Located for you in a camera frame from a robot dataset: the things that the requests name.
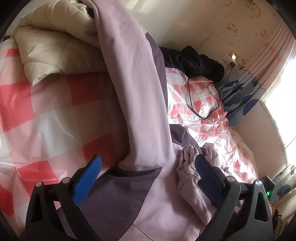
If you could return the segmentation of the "red white checkered bed cover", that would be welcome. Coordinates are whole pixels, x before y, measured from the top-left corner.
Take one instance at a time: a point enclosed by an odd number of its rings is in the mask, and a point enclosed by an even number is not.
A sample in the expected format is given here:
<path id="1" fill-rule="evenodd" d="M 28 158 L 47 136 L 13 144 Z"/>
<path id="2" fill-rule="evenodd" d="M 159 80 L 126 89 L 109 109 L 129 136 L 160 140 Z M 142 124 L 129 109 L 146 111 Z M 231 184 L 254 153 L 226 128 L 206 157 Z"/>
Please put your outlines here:
<path id="1" fill-rule="evenodd" d="M 214 147 L 214 165 L 225 174 L 252 183 L 253 153 L 229 127 L 211 81 L 167 68 L 166 84 L 169 123 L 182 125 L 198 145 Z M 106 171 L 127 151 L 125 122 L 107 73 L 53 74 L 31 85 L 15 41 L 1 43 L 1 212 L 17 234 L 25 228 L 37 181 L 58 183 L 94 155 Z"/>

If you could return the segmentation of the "blue patterned pink curtain left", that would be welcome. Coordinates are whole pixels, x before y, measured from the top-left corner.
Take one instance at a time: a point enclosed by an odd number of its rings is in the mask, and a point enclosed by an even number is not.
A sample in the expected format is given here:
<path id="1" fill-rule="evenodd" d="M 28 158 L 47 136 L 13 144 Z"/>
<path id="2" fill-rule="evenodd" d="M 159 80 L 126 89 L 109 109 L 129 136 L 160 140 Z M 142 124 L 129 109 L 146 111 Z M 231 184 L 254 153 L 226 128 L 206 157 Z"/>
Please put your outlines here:
<path id="1" fill-rule="evenodd" d="M 294 47 L 295 37 L 282 21 L 247 65 L 217 85 L 229 126 L 239 124 L 272 88 Z"/>

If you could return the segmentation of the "black clothing pile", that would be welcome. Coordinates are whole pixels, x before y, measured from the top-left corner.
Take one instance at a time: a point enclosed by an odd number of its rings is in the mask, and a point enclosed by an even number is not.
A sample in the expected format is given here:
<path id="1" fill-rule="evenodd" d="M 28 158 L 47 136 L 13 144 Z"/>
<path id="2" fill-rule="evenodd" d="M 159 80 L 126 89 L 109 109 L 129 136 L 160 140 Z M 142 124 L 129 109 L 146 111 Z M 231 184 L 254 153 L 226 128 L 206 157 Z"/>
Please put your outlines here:
<path id="1" fill-rule="evenodd" d="M 160 47 L 163 53 L 165 66 L 175 68 L 187 77 L 203 76 L 214 83 L 218 83 L 224 77 L 224 67 L 218 61 L 201 54 L 191 46 L 186 46 L 182 51 Z"/>

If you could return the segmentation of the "tree painted white cabinet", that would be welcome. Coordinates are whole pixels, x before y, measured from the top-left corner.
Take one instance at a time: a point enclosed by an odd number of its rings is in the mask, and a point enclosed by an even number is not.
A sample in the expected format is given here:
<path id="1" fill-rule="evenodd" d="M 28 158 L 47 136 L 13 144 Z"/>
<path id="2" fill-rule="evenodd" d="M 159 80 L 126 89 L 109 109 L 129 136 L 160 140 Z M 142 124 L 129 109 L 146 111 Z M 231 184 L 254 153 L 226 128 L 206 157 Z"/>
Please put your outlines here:
<path id="1" fill-rule="evenodd" d="M 278 198 L 286 195 L 295 188 L 295 165 L 285 167 L 273 180 L 275 187 L 271 194 L 270 203 L 275 204 Z"/>

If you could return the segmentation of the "beige quilted blanket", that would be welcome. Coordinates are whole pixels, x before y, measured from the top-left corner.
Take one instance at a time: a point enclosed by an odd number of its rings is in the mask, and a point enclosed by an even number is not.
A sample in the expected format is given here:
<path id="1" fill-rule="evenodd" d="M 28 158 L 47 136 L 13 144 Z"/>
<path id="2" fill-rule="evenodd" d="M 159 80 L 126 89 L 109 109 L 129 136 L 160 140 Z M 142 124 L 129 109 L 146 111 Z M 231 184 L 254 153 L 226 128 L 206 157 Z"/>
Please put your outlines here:
<path id="1" fill-rule="evenodd" d="M 23 16 L 13 37 L 26 77 L 106 72 L 93 10 L 81 1 L 49 1 Z"/>

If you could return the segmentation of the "wall power socket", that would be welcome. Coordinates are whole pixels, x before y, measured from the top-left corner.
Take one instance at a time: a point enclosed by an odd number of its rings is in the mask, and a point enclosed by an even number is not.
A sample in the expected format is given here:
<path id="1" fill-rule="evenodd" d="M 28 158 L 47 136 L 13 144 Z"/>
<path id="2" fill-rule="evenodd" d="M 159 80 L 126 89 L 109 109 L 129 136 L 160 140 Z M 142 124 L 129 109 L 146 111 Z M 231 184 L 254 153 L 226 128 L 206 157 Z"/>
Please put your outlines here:
<path id="1" fill-rule="evenodd" d="M 239 59 L 239 56 L 233 51 L 231 51 L 229 54 L 225 54 L 222 58 L 222 60 L 232 68 L 236 66 L 236 61 L 238 59 Z"/>

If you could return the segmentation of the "window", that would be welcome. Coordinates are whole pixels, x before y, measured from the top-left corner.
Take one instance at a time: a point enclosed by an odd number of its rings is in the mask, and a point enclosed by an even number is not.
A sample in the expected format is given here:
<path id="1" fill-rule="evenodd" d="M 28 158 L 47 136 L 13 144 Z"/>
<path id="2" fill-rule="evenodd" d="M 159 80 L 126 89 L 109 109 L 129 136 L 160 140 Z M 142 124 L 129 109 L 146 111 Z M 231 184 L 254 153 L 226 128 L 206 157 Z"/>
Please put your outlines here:
<path id="1" fill-rule="evenodd" d="M 275 121 L 287 162 L 295 165 L 295 58 L 288 60 L 275 87 L 263 102 Z"/>

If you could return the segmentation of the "lilac and purple padded jacket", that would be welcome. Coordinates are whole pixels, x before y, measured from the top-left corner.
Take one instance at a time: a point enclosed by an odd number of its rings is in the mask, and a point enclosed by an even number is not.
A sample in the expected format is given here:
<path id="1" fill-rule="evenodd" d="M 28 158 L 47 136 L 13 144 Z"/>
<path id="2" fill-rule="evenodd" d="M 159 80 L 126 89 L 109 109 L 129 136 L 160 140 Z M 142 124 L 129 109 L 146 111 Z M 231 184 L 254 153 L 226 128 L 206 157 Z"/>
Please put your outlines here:
<path id="1" fill-rule="evenodd" d="M 127 124 L 129 153 L 99 177 L 80 210 L 58 211 L 70 240 L 222 240 L 232 213 L 215 209 L 204 189 L 177 191 L 180 163 L 204 169 L 208 161 L 181 125 L 169 124 L 163 53 L 119 1 L 86 1 L 94 12 L 108 74 Z"/>

